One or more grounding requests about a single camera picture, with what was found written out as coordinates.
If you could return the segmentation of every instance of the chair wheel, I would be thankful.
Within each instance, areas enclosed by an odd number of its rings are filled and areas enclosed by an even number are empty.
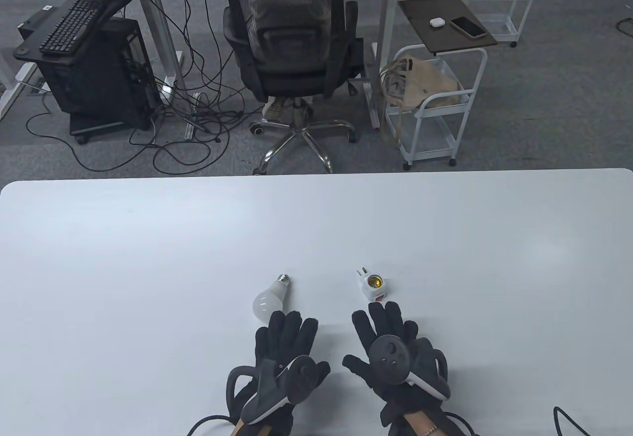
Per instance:
[[[251,131],[251,134],[254,134],[255,136],[264,134],[264,128],[262,128],[262,125],[260,125],[259,123],[251,123],[248,129]]]

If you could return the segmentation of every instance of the glove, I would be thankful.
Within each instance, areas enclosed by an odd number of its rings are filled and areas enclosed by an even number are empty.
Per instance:
[[[418,325],[414,321],[403,322],[400,307],[397,303],[388,302],[385,307],[381,303],[370,303],[369,314],[373,320],[374,329],[367,314],[364,311],[356,311],[352,314],[352,322],[356,328],[358,338],[365,352],[369,353],[371,344],[382,335],[396,335],[409,348],[412,361],[417,366],[423,367],[426,373],[434,373],[439,377],[437,362],[446,360],[440,350],[431,345],[429,339],[417,338]],[[442,401],[427,393],[418,386],[410,386],[408,383],[389,385],[380,380],[370,364],[362,361],[354,355],[346,355],[343,358],[343,366],[348,368],[366,382],[374,393],[385,400],[386,405],[380,412],[380,421],[383,426],[393,424],[391,433],[398,433],[398,427],[408,423],[403,415],[423,411],[437,425],[437,427],[449,436],[463,436],[463,433],[441,411]],[[448,376],[448,369],[443,365],[443,373]]]
[[[308,318],[303,321],[297,311],[289,312],[287,316],[282,311],[273,312],[269,326],[260,327],[255,334],[255,375],[259,374],[264,359],[275,361],[275,375],[279,375],[296,357],[310,355],[317,329],[318,321],[316,319]],[[317,386],[319,386],[330,373],[330,365],[327,362],[319,362],[316,365],[318,371]],[[255,395],[257,388],[258,381],[256,377],[253,377],[232,401],[227,398],[229,417],[233,424],[237,424],[244,405]],[[261,422],[252,425],[257,428],[250,428],[247,431],[248,434],[257,434],[259,428],[267,425],[271,427],[274,434],[288,436],[292,429],[293,409],[294,405],[292,404],[284,405]]]

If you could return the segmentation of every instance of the human hand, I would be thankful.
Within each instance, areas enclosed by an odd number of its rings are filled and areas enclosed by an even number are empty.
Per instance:
[[[364,379],[367,386],[386,402],[380,412],[382,425],[386,427],[393,422],[403,424],[405,414],[423,411],[439,429],[450,435],[461,435],[459,428],[441,411],[443,400],[450,397],[450,389],[446,382],[448,366],[444,354],[434,349],[429,339],[417,338],[418,325],[414,321],[403,322],[397,303],[390,301],[384,307],[381,303],[370,303],[368,309],[375,331],[371,327],[366,312],[356,311],[352,314],[352,322],[365,352],[369,355],[371,345],[378,337],[383,335],[399,337],[411,355],[412,371],[416,375],[423,376],[425,382],[430,382],[427,389],[434,393],[431,395],[429,391],[423,390],[418,385],[412,386],[407,382],[389,385],[378,377],[370,364],[355,355],[346,355],[343,365]]]
[[[255,368],[251,372],[253,379],[233,397],[237,377],[232,382],[229,377],[226,404],[233,424],[240,419],[246,402],[257,393],[260,383],[258,375],[262,366],[274,362],[274,375],[277,377],[294,359],[310,354],[317,330],[316,319],[308,318],[303,321],[297,311],[289,312],[287,316],[281,311],[273,312],[268,327],[259,328],[255,334]],[[316,365],[316,386],[319,386],[330,373],[330,366],[326,362]],[[287,403],[258,422],[258,425],[271,426],[274,434],[288,436],[293,423],[292,409],[294,405]]]

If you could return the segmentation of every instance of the gray carpet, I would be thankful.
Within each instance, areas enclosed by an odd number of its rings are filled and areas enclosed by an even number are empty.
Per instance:
[[[64,0],[2,0],[0,47],[18,45],[20,37],[14,26],[45,4]],[[206,20],[202,0],[190,0],[194,14],[190,22],[192,43],[206,58],[206,72],[218,68],[215,45]],[[380,0],[357,0],[360,5],[360,34],[375,40]],[[178,23],[183,22],[182,0],[163,0],[165,9]],[[452,169],[446,160],[422,161],[417,171],[488,170],[488,169],[552,169],[588,167],[625,167],[633,169],[633,39],[614,29],[621,18],[631,16],[633,0],[535,0],[519,47],[499,45],[489,49],[488,68],[457,158]],[[210,20],[217,34],[223,58],[230,52],[222,36],[221,13],[226,0],[210,0]],[[140,21],[149,54],[156,56],[142,11],[135,0],[127,16]],[[179,47],[181,36],[174,32]],[[393,51],[403,45],[417,43],[413,30],[398,13]],[[185,59],[188,65],[190,58]],[[472,74],[472,65],[458,63],[458,69]],[[198,74],[188,77],[198,84]],[[233,61],[224,70],[223,83],[240,88],[239,72]],[[245,90],[246,110],[258,106]],[[42,134],[66,138],[75,147],[77,156],[92,169],[106,169],[131,157],[137,147],[129,145],[129,133],[114,133],[94,138],[88,145],[77,146],[68,136],[68,115],[61,113],[52,97],[47,105],[53,115],[38,117],[31,127]],[[230,99],[227,110],[242,108]],[[402,158],[380,133],[372,131],[364,97],[349,97],[341,88],[334,98],[316,99],[319,118],[345,118],[360,129],[359,142],[348,144],[344,137],[324,137],[335,171],[400,172]],[[44,111],[41,97],[27,95],[27,88],[13,108],[0,122],[0,187],[14,180],[104,178],[160,176],[152,167],[153,151],[145,151],[129,164],[112,172],[97,173],[82,169],[63,144],[37,138],[25,131],[25,121]],[[159,142],[179,140],[184,124],[168,118],[161,129]],[[141,131],[134,140],[143,141],[151,133]],[[250,174],[267,147],[278,137],[272,131],[253,137],[247,122],[231,132],[226,154],[194,175]],[[212,144],[213,155],[226,145]],[[185,161],[204,157],[199,145],[174,147],[174,153]],[[172,172],[185,168],[166,155],[158,164]],[[296,144],[283,151],[269,167],[269,174],[322,174],[319,160],[305,146]]]

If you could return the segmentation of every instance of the keyboard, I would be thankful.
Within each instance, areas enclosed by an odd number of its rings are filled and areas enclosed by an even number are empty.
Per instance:
[[[105,5],[97,0],[75,0],[68,14],[57,21],[55,27],[40,45],[43,54],[71,56],[84,38],[90,34]]]

